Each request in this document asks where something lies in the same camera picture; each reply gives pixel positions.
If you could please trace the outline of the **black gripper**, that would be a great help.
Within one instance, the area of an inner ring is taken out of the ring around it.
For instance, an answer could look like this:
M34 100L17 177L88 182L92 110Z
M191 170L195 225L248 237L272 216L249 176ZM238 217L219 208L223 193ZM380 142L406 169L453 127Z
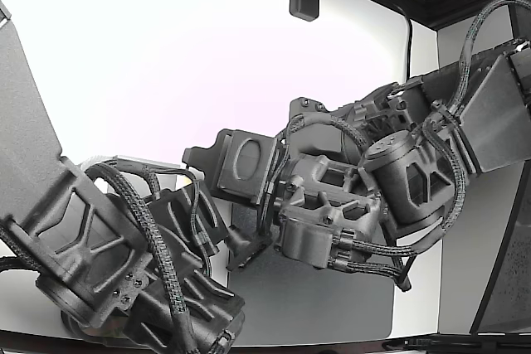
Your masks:
M203 173L210 191L241 198L250 206L258 206L263 197L266 178L277 148L277 139L242 130L221 130L209 148L186 148L183 162Z

